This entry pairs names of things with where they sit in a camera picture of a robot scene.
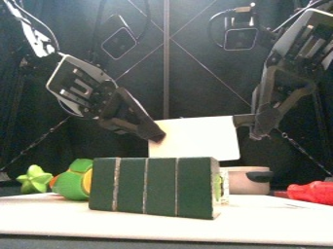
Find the black curtain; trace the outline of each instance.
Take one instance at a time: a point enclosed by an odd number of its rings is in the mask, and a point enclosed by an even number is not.
[[[23,8],[52,29],[61,52],[86,60],[100,1],[22,2]],[[247,0],[169,1],[169,118],[223,116],[249,112],[251,94],[260,81],[262,65],[268,49],[255,47],[245,52],[225,52],[213,46],[208,39],[207,23],[216,12],[245,6],[251,2]],[[260,24],[264,27],[276,27],[294,14],[292,1],[258,0],[255,3]],[[159,120],[163,118],[164,99],[164,1],[149,0],[149,7],[152,22],[144,39],[121,59],[106,61],[105,70],[117,85],[132,93],[152,118]],[[145,21],[141,13],[144,13],[141,0],[109,0],[105,1],[100,18],[105,21],[110,14],[120,14],[133,34],[138,34]],[[1,37],[1,40],[10,43],[6,37]],[[3,58],[11,59],[3,46],[1,43],[3,56],[1,56],[0,72],[6,72],[5,75],[1,73],[1,95],[6,92],[7,98],[1,99],[1,141],[6,137],[6,141],[10,142],[6,142],[6,148],[1,148],[2,164],[7,163],[33,139],[66,117],[53,95],[44,88],[46,79],[30,75],[19,77],[18,62],[9,63],[3,60]],[[22,94],[18,91],[19,86],[23,86]],[[9,114],[7,106],[13,105],[15,99],[13,92],[21,97],[19,107],[17,112]],[[9,119],[14,125],[7,128]],[[308,121],[306,127],[300,120]],[[310,97],[302,100],[298,108],[287,115],[280,129],[304,146],[308,153],[322,160]],[[312,179],[322,179],[320,169],[292,147],[287,139],[282,138],[279,132],[274,131],[268,139],[256,143],[248,140],[245,128],[239,128],[237,133],[241,158],[221,162],[221,165],[270,166],[276,173],[272,183],[276,188],[291,182],[304,183]],[[110,133],[100,128],[94,121],[70,118],[38,146],[15,161],[10,166],[10,172],[11,175],[17,175],[31,163],[36,163],[48,171],[57,173],[65,170],[73,159],[97,157],[147,157],[147,143],[133,135],[118,136]]]

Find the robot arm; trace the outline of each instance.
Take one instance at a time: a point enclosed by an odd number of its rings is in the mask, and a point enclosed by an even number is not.
[[[298,100],[315,91],[319,72],[333,60],[333,15],[307,9],[276,40],[252,92],[251,115],[235,116],[260,140],[278,127]]]
[[[19,33],[23,43],[23,60],[50,75],[46,89],[58,99],[66,112],[84,119],[94,119],[98,125],[114,133],[134,133],[140,138],[160,141],[165,136],[137,100],[124,88],[118,88],[105,72],[70,55],[61,54],[49,28],[15,3],[2,0],[0,8],[10,24],[9,31]],[[44,26],[52,39],[38,32],[27,18]]]

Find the white table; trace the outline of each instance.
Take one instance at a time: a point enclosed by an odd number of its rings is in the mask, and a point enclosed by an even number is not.
[[[213,220],[93,211],[54,194],[0,197],[0,233],[333,246],[333,207],[272,196],[229,196]]]

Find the dark green box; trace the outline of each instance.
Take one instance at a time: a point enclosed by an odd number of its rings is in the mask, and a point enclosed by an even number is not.
[[[176,159],[148,159],[145,213],[175,216]]]
[[[94,159],[92,165],[88,207],[113,210],[114,172],[118,159]]]
[[[212,219],[213,185],[219,180],[219,165],[212,158],[180,158],[177,160],[176,206],[177,216]]]
[[[219,201],[212,158],[93,161],[90,209],[212,219]]]
[[[120,159],[117,211],[142,213],[144,170],[147,159]]]

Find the red toy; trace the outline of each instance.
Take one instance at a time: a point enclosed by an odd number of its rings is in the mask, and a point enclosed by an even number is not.
[[[319,204],[333,205],[333,182],[314,181],[306,185],[291,184],[287,196]]]

